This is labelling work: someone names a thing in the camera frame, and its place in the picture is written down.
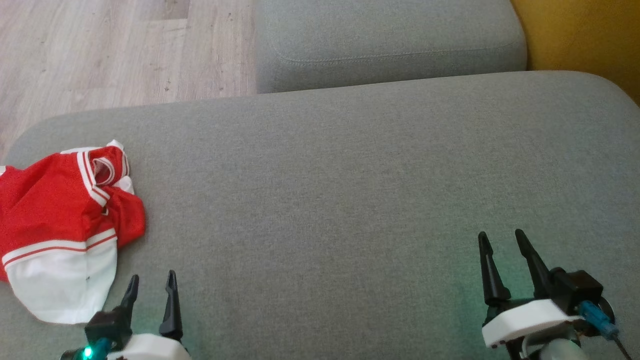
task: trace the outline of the yellow wall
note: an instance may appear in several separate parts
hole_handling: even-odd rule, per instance
[[[640,0],[511,0],[531,70],[607,78],[640,104]]]

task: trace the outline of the gray fabric upholstery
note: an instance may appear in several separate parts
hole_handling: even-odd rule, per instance
[[[525,66],[509,0],[259,1],[259,93]]]
[[[504,359],[484,347],[477,234],[515,297],[514,229],[605,286],[640,345],[640,109],[576,72],[513,72],[78,113],[13,146],[26,167],[120,140],[147,207],[107,307],[140,274],[136,332],[178,275],[194,359]],[[81,327],[0,285],[0,358],[57,359]],[[592,359],[614,345],[585,341]]]

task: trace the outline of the white stripe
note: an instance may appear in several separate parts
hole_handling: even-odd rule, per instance
[[[42,254],[50,254],[50,253],[52,253],[52,252],[53,252],[53,253],[67,253],[67,254],[74,254],[74,255],[80,256],[81,258],[83,258],[83,259],[84,259],[84,257],[85,257],[87,254],[91,254],[93,251],[95,251],[95,250],[97,250],[97,249],[101,249],[101,248],[103,248],[103,247],[105,247],[105,246],[109,246],[109,244],[113,244],[113,246],[116,246],[114,243],[116,243],[117,241],[118,241],[118,238],[109,239],[109,240],[105,241],[104,243],[101,243],[100,245],[96,245],[96,246],[94,246],[94,247],[90,248],[90,249],[89,249],[89,250],[87,250],[86,252],[78,252],[78,251],[74,251],[74,250],[67,250],[67,249],[51,249],[51,250],[43,250],[43,251],[36,252],[36,253],[34,253],[34,254],[31,254],[31,255],[24,256],[23,258],[20,258],[20,259],[18,259],[18,260],[12,261],[9,265],[6,265],[6,266],[5,266],[4,270],[5,270],[5,271],[7,271],[7,270],[9,270],[11,267],[13,267],[14,265],[17,265],[17,264],[19,264],[19,263],[21,263],[21,262],[23,262],[23,261],[27,261],[27,260],[29,260],[29,259],[33,259],[33,258],[35,258],[35,257],[41,256]]]
[[[115,234],[116,234],[116,231],[115,231],[115,229],[112,228],[112,229],[109,229],[107,231],[103,231],[100,234],[93,235],[92,237],[90,237],[90,238],[88,238],[86,240],[86,246],[89,247],[89,246],[91,246],[91,245],[93,245],[93,244],[95,244],[95,243],[97,243],[99,241],[102,241],[102,240],[104,240],[104,239],[106,239],[106,238],[108,238],[110,236],[113,236]]]
[[[96,163],[103,164],[107,168],[107,170],[109,170],[109,177],[105,181],[103,181],[103,182],[101,182],[101,183],[99,183],[97,185],[104,185],[104,184],[111,183],[113,181],[113,178],[115,177],[115,174],[116,174],[116,169],[113,167],[113,164],[111,163],[111,161],[109,161],[109,159],[107,159],[107,158],[93,159],[93,166],[97,168],[98,165]]]
[[[127,161],[127,156],[122,152],[122,173],[120,174],[120,178],[127,176],[127,168],[125,165],[125,161]]]
[[[91,173],[87,173],[85,167],[84,167],[84,161],[86,160],[86,166],[88,167],[90,162],[89,162],[89,155],[87,152],[78,152],[76,155],[77,158],[77,162],[78,162],[78,168],[80,169],[80,175],[82,176],[82,181],[84,183],[84,187],[86,188],[86,191],[89,193],[89,196],[95,200],[98,204],[100,204],[100,206],[104,207],[107,204],[107,200],[109,198],[109,195],[107,195],[107,193],[105,193],[104,191],[102,191],[100,188],[94,187],[91,185],[91,182],[89,182],[89,177],[91,176],[93,181],[95,181],[95,179],[93,178],[93,175]]]
[[[91,194],[93,187],[91,186],[91,182],[89,182],[89,174],[87,174],[86,170],[84,169],[85,154],[86,154],[85,152],[77,152],[76,158],[78,160],[78,168],[80,168],[80,175],[82,175],[82,182],[84,183],[84,187],[86,188],[86,191],[89,192],[89,194]]]
[[[49,240],[43,241],[41,243],[27,245],[25,247],[21,247],[19,249],[15,249],[14,251],[7,252],[2,257],[2,264],[6,264],[9,260],[13,258],[17,258],[24,254],[29,254],[30,252],[46,249],[47,247],[68,247],[71,249],[84,250],[86,249],[86,244],[84,241],[71,241],[71,240]]]
[[[129,173],[131,172],[131,168],[129,167],[129,158],[127,157],[127,155],[124,153],[124,151],[122,152],[122,156],[124,157],[124,163],[127,164],[127,173],[124,174],[123,176],[128,176]]]

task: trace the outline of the green led light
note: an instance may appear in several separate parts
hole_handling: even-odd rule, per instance
[[[84,348],[83,355],[84,355],[85,360],[86,359],[91,359],[91,356],[93,356],[93,350],[91,349],[91,347]]]

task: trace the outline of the blue cable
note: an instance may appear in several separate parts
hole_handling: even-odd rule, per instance
[[[611,322],[611,319],[600,309],[599,306],[596,306],[590,301],[583,301],[580,303],[578,311],[580,316],[600,331],[603,338],[607,341],[613,340],[616,342],[616,345],[625,356],[625,359],[631,360],[631,356],[618,338],[620,330]]]

